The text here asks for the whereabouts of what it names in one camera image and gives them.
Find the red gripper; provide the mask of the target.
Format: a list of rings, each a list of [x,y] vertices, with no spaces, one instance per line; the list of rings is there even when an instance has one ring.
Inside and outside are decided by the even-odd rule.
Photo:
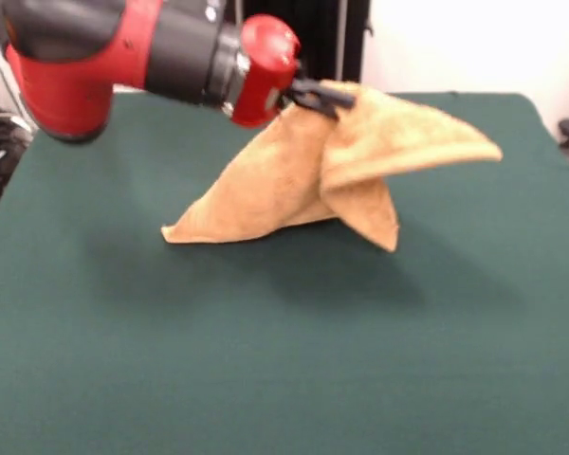
[[[281,19],[268,14],[249,17],[242,26],[241,45],[249,66],[234,103],[234,123],[258,127],[290,103],[330,119],[339,118],[335,106],[354,106],[356,99],[351,94],[307,78],[293,80],[301,44]]]

